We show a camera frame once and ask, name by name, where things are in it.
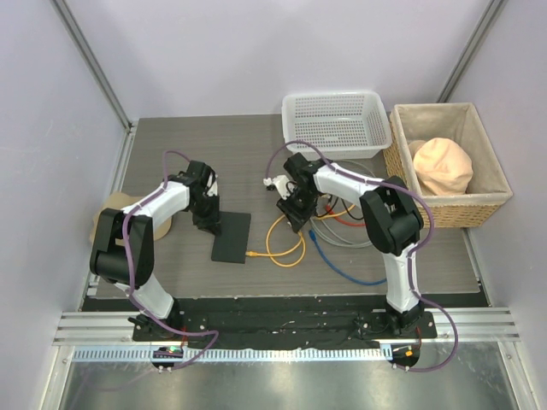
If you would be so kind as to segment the black network switch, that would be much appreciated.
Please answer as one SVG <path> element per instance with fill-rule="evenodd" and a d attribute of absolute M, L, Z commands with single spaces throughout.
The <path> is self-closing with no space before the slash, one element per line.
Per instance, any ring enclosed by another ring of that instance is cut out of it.
<path fill-rule="evenodd" d="M 250 235 L 251 214 L 221 211 L 221 234 L 215 237 L 211 260 L 244 264 Z"/>

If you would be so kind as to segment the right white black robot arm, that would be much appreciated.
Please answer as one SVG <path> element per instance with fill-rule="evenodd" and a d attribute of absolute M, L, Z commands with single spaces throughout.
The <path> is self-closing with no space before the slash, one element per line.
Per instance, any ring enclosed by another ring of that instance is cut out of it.
<path fill-rule="evenodd" d="M 424 312 L 416 288 L 415 256 L 424 221 L 404 182 L 399 177 L 365 177 L 325 158 L 309 161 L 300 153 L 288 158 L 284 169 L 284 174 L 263 183 L 278 191 L 276 206 L 294 232 L 316 215 L 323 195 L 336 196 L 362 211 L 368 240 L 384 260 L 387 330 L 406 337 Z"/>

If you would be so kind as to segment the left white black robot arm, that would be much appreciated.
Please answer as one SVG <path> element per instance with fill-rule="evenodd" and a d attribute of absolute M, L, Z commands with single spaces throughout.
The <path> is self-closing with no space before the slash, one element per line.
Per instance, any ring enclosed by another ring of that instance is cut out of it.
<path fill-rule="evenodd" d="M 181 333 L 182 316 L 153 273 L 154 234 L 178 212 L 190 212 L 198 230 L 221 234 L 217 174 L 206 163 L 190 161 L 141 200 L 101 211 L 90 258 L 91 272 L 122 290 L 165 341 Z"/>

